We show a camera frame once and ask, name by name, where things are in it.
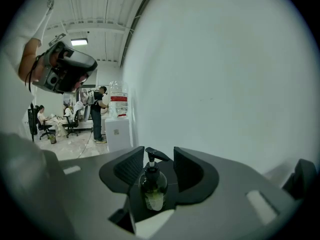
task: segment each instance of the trash can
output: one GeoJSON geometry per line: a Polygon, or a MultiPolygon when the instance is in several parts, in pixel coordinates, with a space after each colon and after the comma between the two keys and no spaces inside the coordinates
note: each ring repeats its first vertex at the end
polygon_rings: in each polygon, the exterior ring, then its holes
{"type": "Polygon", "coordinates": [[[48,137],[49,137],[51,144],[57,143],[56,135],[54,133],[48,134],[48,137]]]}

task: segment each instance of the black t-shirt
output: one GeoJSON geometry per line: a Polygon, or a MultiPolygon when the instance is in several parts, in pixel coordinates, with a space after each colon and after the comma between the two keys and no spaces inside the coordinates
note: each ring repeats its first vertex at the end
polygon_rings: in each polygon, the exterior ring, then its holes
{"type": "Polygon", "coordinates": [[[100,112],[101,107],[98,104],[98,101],[102,101],[102,97],[103,97],[103,95],[100,92],[98,92],[98,91],[94,92],[94,99],[97,100],[97,101],[93,105],[91,105],[91,109],[92,110],[100,112]]]}

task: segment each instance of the soap dispenser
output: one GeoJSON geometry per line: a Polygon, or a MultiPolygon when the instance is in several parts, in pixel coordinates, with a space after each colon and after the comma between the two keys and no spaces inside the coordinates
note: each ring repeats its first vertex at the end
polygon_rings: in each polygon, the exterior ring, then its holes
{"type": "Polygon", "coordinates": [[[160,171],[155,158],[162,161],[169,161],[170,158],[151,147],[147,147],[145,151],[148,153],[149,162],[139,179],[139,189],[146,207],[149,210],[160,211],[166,205],[168,181],[160,171]]]}

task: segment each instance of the sneaker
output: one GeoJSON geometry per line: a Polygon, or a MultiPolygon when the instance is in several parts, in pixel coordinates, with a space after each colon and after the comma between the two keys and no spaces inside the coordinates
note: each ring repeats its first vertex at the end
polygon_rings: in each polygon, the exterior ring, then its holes
{"type": "Polygon", "coordinates": [[[95,143],[102,144],[102,143],[107,143],[107,141],[106,140],[96,140],[95,143]]]}

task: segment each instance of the red label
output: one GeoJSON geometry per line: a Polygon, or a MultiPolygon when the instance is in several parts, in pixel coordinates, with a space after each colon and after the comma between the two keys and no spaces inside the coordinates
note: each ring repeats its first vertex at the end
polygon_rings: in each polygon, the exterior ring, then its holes
{"type": "Polygon", "coordinates": [[[128,97],[122,97],[122,96],[111,96],[110,100],[112,102],[127,102],[128,101],[128,97]]]}

